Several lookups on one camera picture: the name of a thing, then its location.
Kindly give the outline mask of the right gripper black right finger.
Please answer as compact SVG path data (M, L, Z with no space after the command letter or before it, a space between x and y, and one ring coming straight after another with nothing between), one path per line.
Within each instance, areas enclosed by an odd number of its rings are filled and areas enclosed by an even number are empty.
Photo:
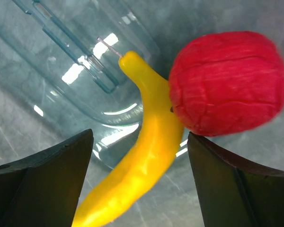
M284 171L193 133L187 148L206 227L284 227Z

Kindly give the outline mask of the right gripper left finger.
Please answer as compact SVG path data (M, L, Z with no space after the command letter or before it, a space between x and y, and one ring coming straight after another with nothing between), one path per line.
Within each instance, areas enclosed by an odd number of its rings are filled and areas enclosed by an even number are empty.
M0 227L71 226L92 146L93 132L87 129L0 165Z

